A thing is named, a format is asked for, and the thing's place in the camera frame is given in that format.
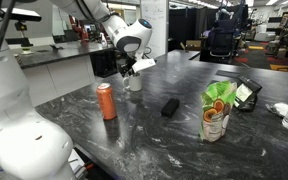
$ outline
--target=food package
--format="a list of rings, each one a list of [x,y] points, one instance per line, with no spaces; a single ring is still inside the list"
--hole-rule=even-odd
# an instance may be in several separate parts
[[[203,102],[203,139],[210,142],[218,140],[225,134],[226,126],[232,110],[236,83],[222,81],[210,84],[201,94]]]

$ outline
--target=green snack bag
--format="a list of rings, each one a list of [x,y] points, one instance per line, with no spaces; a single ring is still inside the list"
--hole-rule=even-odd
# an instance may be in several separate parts
[[[222,81],[209,85],[201,94],[204,139],[214,142],[225,134],[236,96],[236,83]]]

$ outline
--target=black eraser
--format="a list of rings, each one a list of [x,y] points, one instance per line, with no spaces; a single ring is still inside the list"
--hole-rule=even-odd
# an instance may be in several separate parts
[[[162,108],[162,116],[171,118],[179,106],[180,100],[171,98]]]

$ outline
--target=floor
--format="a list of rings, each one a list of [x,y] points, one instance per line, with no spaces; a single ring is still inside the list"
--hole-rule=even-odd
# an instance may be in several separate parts
[[[267,52],[265,50],[267,44],[267,42],[246,42],[246,48],[238,51],[239,56],[235,57],[231,64],[271,70],[288,67],[288,58],[285,57],[286,49],[281,48],[277,58],[267,56],[265,54]]]

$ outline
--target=white cup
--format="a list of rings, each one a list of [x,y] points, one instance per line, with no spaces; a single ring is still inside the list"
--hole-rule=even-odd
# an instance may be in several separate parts
[[[139,73],[125,77],[123,79],[123,86],[127,90],[139,91],[142,89],[142,80]]]

